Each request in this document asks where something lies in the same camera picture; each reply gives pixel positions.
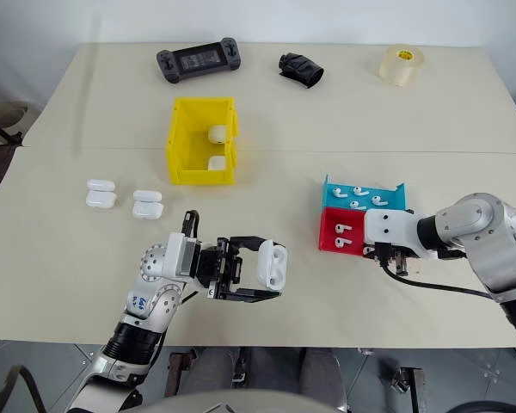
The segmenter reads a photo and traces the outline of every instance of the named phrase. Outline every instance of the airpods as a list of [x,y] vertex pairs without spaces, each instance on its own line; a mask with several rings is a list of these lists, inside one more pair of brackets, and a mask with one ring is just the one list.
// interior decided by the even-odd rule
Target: airpods
[[335,238],[335,247],[336,248],[342,248],[345,244],[351,244],[352,243],[352,240],[350,239],[345,239],[345,238],[340,238],[340,237],[337,237]]
[[371,202],[373,205],[376,205],[377,207],[383,207],[384,205],[388,205],[387,200],[380,200],[380,197],[378,195],[375,195],[371,198]]
[[335,232],[337,234],[342,234],[344,231],[351,231],[351,230],[352,230],[352,227],[348,226],[348,225],[343,225],[343,224],[335,225]]
[[333,189],[333,196],[335,196],[336,198],[347,198],[347,194],[341,194],[340,188]]
[[356,196],[368,195],[369,191],[361,192],[361,187],[353,187],[353,194]]
[[353,200],[352,202],[350,202],[350,208],[352,208],[352,209],[361,209],[361,210],[367,209],[366,206],[359,206],[359,203],[356,200]]

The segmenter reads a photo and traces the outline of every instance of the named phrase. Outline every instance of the masking tape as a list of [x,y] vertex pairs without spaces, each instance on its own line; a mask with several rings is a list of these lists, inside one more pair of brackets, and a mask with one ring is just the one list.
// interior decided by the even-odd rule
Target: masking tape
[[388,83],[405,86],[415,80],[423,64],[424,54],[418,47],[393,45],[388,48],[378,74]]

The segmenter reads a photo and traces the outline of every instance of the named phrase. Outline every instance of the floor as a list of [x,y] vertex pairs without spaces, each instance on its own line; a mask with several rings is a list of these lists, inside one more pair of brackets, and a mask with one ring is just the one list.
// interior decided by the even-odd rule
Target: floor
[[[98,345],[0,341],[0,387],[9,368],[27,366],[40,388],[50,413],[64,411],[80,383],[81,373],[98,352]],[[139,390],[144,403],[163,396],[170,351],[165,348],[148,379]],[[398,367],[420,367],[426,374],[427,412],[441,413],[469,401],[495,400],[516,404],[516,353],[511,348],[487,349],[375,349],[364,355],[356,348],[338,348],[354,413],[408,413],[409,394],[399,394],[385,378]],[[19,383],[5,412],[34,411],[30,396]]]

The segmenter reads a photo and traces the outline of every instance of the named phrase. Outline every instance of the yellow bin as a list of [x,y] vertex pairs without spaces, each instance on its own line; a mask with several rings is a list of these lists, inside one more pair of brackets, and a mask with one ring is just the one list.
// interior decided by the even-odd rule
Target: yellow bin
[[[211,126],[225,125],[224,144],[208,140]],[[175,99],[166,143],[172,183],[214,185],[233,183],[236,166],[237,111],[233,97],[178,97]],[[213,156],[225,157],[225,170],[208,170]]]

